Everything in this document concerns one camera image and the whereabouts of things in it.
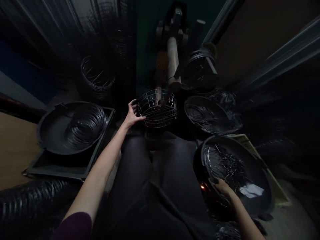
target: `green wall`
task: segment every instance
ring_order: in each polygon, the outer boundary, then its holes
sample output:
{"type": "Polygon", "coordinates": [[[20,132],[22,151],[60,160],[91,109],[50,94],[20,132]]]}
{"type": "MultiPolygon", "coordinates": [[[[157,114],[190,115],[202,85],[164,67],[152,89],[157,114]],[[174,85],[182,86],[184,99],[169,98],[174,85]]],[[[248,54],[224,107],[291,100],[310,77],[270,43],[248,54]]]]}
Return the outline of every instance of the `green wall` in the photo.
{"type": "MultiPolygon", "coordinates": [[[[155,69],[157,53],[151,51],[154,43],[156,27],[159,20],[164,20],[172,0],[139,0],[137,1],[137,97],[148,91],[146,76],[155,69]]],[[[187,4],[187,23],[190,30],[197,19],[206,21],[199,39],[207,35],[214,20],[218,16],[225,0],[181,0],[187,4]]]]}

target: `white paper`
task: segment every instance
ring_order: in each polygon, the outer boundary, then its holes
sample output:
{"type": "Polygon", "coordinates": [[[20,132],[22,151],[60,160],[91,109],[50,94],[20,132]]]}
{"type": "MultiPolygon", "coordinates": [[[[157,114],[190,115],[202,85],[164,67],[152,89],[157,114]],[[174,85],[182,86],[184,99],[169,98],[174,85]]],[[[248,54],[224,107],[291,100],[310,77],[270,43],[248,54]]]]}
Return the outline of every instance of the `white paper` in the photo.
{"type": "Polygon", "coordinates": [[[243,195],[246,195],[248,198],[261,196],[263,191],[263,188],[258,187],[257,185],[252,183],[248,183],[246,186],[240,188],[240,192],[243,195]]]}

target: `right hand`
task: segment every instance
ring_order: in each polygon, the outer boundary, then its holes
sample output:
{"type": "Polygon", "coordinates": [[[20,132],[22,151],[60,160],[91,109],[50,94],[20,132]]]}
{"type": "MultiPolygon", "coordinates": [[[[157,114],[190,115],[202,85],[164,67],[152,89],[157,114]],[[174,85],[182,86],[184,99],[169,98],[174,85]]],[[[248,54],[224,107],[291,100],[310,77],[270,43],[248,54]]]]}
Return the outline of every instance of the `right hand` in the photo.
{"type": "Polygon", "coordinates": [[[231,187],[229,187],[229,185],[225,181],[223,181],[220,178],[217,178],[217,180],[219,183],[216,184],[215,186],[219,190],[220,193],[222,193],[223,195],[228,196],[228,197],[234,193],[234,191],[231,189],[231,187]]]}

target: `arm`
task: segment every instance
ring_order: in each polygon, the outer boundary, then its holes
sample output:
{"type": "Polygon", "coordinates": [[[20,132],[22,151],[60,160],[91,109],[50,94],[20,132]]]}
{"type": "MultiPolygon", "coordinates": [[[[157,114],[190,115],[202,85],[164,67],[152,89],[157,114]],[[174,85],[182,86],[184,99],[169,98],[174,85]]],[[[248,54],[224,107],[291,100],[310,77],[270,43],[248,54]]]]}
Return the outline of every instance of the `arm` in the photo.
{"type": "Polygon", "coordinates": [[[132,105],[135,100],[136,99],[132,100],[128,104],[129,111],[126,119],[122,123],[116,135],[98,157],[96,163],[92,167],[88,177],[84,181],[77,197],[73,201],[63,220],[74,213],[85,212],[91,217],[93,225],[103,195],[103,191],[107,184],[107,180],[109,178],[113,165],[119,155],[119,151],[127,134],[127,131],[137,121],[141,121],[146,118],[135,116],[138,106],[132,105]]]}
{"type": "Polygon", "coordinates": [[[238,219],[240,226],[240,232],[245,240],[264,240],[262,233],[259,231],[257,226],[254,224],[247,210],[243,206],[240,198],[235,192],[225,183],[222,179],[218,179],[219,183],[216,184],[217,189],[225,195],[230,203],[232,204],[235,214],[238,219]]]}

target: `forearm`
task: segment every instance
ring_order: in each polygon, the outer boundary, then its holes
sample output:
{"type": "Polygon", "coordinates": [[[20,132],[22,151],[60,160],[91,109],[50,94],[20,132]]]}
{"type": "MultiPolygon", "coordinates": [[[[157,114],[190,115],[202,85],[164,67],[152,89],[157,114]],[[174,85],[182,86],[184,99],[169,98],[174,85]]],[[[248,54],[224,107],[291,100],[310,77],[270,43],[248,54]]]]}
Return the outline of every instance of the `forearm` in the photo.
{"type": "Polygon", "coordinates": [[[239,197],[232,191],[228,196],[238,219],[242,238],[245,240],[265,239],[254,224],[239,197]]]}
{"type": "Polygon", "coordinates": [[[92,224],[94,223],[103,191],[127,131],[128,127],[121,125],[113,139],[102,151],[64,218],[76,212],[86,212],[90,215],[92,224]]]}

